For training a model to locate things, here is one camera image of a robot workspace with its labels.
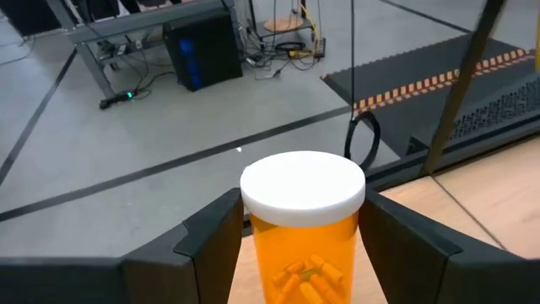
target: metal pole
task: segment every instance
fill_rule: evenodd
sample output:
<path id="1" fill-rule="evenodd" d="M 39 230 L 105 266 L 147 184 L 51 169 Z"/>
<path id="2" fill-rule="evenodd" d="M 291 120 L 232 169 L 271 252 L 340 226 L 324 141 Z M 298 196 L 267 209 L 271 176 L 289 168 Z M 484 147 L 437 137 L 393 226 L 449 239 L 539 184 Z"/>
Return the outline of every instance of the metal pole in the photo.
<path id="1" fill-rule="evenodd" d="M 504 7 L 505 0 L 488 0 L 483 9 L 482 16 L 478 21 L 476 30 L 472 33 L 469 47 L 463 58 L 460 75 L 457 82 L 452 86 L 446 98 L 445 110 L 442 112 L 439 126 L 436 129 L 427 159 L 424 163 L 422 175 L 432 174 L 437 162 L 445 148 L 446 141 L 450 137 L 452 124 L 456 119 L 457 112 L 462 106 L 465 94 L 471 84 L 471 79 L 476 71 L 476 63 L 480 61 L 483 51 L 488 43 L 489 34 L 494 28 L 500 11 Z"/>
<path id="2" fill-rule="evenodd" d="M 46 0 L 49 4 L 54 15 L 57 17 L 58 21 L 65 30 L 75 30 L 75 23 L 71 19 L 71 16 L 68 13 L 68 7 L 66 7 L 63 0 Z"/>
<path id="3" fill-rule="evenodd" d="M 300 0 L 300 4 L 301 4 L 305 9 L 307 9 L 307 6 L 305 6 L 305 0 Z M 302 19 L 305 19 L 305 17 L 306 17 L 305 10 L 304 10 L 304 9 L 301 9 L 300 12 L 302 12 L 302 13 L 300 14 L 300 16 L 302 17 Z"/>
<path id="4" fill-rule="evenodd" d="M 257 34 L 257 20 L 255 19 L 255 9 L 253 9 L 253 0 L 247 0 L 247 2 L 249 3 L 250 5 L 250 15 L 251 15 L 251 31 L 253 33 L 256 33 Z"/>
<path id="5" fill-rule="evenodd" d="M 540 1 L 538 1 L 538 16 L 537 16 L 537 49 L 536 55 L 536 71 L 540 71 Z"/>
<path id="6" fill-rule="evenodd" d="M 75 47 L 77 47 L 77 52 L 80 54 L 81 58 L 83 58 L 84 64 L 86 64 L 86 67 L 92 74 L 92 77 L 94 77 L 94 81 L 103 91 L 105 98 L 114 97 L 116 93 L 111 88 L 111 84 L 103 73 L 103 67 L 95 60 L 94 54 L 92 53 L 88 45 L 84 42 L 81 42 L 76 44 Z"/>

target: pill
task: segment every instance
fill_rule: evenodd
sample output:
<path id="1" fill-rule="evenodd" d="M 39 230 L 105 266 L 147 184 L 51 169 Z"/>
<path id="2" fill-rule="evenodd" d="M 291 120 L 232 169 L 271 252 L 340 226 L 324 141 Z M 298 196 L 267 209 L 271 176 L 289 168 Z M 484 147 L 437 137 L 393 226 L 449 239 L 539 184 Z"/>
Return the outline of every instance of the pill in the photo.
<path id="1" fill-rule="evenodd" d="M 322 265 L 324 264 L 324 260 L 316 254 L 311 254 L 310 259 L 317 268 L 322 267 Z"/>
<path id="2" fill-rule="evenodd" d="M 329 263 L 322 265 L 321 272 L 336 285 L 343 280 L 343 274 Z"/>
<path id="3" fill-rule="evenodd" d="M 313 286 L 308 283 L 304 282 L 300 284 L 300 291 L 302 292 L 302 295 L 304 295 L 304 298 L 310 303 L 310 304 L 322 304 L 323 301 L 321 299 L 321 296 L 317 293 L 317 290 L 313 288 Z"/>
<path id="4" fill-rule="evenodd" d="M 324 259 L 316 254 L 311 254 L 311 262 L 321 269 L 321 272 L 334 284 L 340 284 L 343 279 L 343 274 L 333 267 L 331 264 L 326 263 Z"/>
<path id="5" fill-rule="evenodd" d="M 290 264 L 289 266 L 287 266 L 285 270 L 287 270 L 287 272 L 290 274 L 298 274 L 302 272 L 304 268 L 305 268 L 304 262 L 299 261 L 299 262 Z"/>
<path id="6" fill-rule="evenodd" d="M 291 275 L 289 280 L 287 281 L 287 283 L 285 283 L 285 286 L 279 293 L 276 304 L 286 303 L 286 301 L 291 297 L 291 295 L 294 294 L 294 291 L 300 285 L 300 282 L 300 277 L 297 274 Z"/>
<path id="7" fill-rule="evenodd" d="M 285 282 L 287 282 L 287 278 L 289 277 L 289 274 L 287 274 L 285 271 L 280 272 L 279 274 L 276 274 L 272 278 L 272 283 L 276 287 L 281 287 Z"/>
<path id="8" fill-rule="evenodd" d="M 315 286 L 316 290 L 318 290 L 320 293 L 324 295 L 328 303 L 330 304 L 342 303 L 336 291 L 334 291 L 332 287 L 320 275 L 313 274 L 310 277 L 310 282 L 313 286 Z"/>

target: hazard tape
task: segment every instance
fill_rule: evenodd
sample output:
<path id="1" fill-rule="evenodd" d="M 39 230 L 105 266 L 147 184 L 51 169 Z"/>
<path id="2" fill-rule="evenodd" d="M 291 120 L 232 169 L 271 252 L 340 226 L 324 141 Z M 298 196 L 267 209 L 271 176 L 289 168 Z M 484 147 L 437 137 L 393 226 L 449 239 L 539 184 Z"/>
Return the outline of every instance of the hazard tape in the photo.
<path id="1" fill-rule="evenodd" d="M 533 53 L 533 51 L 517 49 L 482 60 L 482 62 L 477 63 L 477 71 L 474 73 L 473 77 L 482 76 L 487 73 L 491 73 L 502 68 L 507 68 L 513 64 L 534 58 L 534 55 L 531 55 L 531 53 Z M 399 88 L 395 88 L 393 90 L 388 90 L 381 94 L 364 98 L 354 103 L 353 108 L 356 111 L 370 111 L 378 107 L 393 105 L 395 103 L 408 100 L 412 97 L 451 86 L 454 82 L 456 82 L 458 77 L 459 69 L 454 69 L 430 78 L 426 78 L 424 80 L 419 80 L 411 84 L 400 86 Z"/>

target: pill bottle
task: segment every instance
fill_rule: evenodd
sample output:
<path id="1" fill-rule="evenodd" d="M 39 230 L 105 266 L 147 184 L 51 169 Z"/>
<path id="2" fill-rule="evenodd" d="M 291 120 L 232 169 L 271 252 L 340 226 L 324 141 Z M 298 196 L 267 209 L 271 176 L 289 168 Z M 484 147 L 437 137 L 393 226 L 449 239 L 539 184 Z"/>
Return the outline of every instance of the pill bottle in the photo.
<path id="1" fill-rule="evenodd" d="M 365 176 L 341 156 L 268 156 L 240 178 L 266 303 L 349 304 Z"/>

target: gray floor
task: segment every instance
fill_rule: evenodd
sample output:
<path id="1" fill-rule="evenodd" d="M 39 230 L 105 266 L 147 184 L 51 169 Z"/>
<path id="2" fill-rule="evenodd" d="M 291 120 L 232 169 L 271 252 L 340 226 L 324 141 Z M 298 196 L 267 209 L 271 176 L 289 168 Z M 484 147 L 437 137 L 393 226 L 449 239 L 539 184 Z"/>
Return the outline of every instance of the gray floor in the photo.
<path id="1" fill-rule="evenodd" d="M 483 1 L 396 0 L 472 29 Z M 259 18 L 272 4 L 259 1 Z M 316 16 L 316 2 L 308 1 Z M 190 93 L 161 78 L 141 101 L 100 111 L 99 88 L 76 57 L 19 158 L 0 187 L 0 213 L 89 187 L 149 166 L 344 106 L 319 76 L 350 64 L 348 0 L 321 1 L 327 58 L 312 70 L 287 67 L 280 79 L 245 76 Z M 287 10 L 280 3 L 279 11 Z M 356 61 L 371 62 L 461 33 L 377 0 L 357 0 Z M 495 38 L 534 47 L 535 0 L 511 1 Z M 0 46 L 20 37 L 0 21 Z M 0 47 L 0 62 L 23 56 L 31 44 Z M 36 40 L 32 54 L 0 67 L 0 160 L 13 148 L 72 48 L 63 35 Z M 166 62 L 165 56 L 154 60 Z M 151 69 L 151 74 L 167 68 Z M 137 75 L 109 73 L 117 89 Z M 343 152 L 348 114 L 248 144 L 0 223 L 0 256 L 119 256 L 177 225 L 231 187 L 243 168 L 266 155 L 296 149 Z M 371 131 L 362 126 L 354 157 L 362 159 Z M 375 166 L 397 159 L 384 144 Z"/>

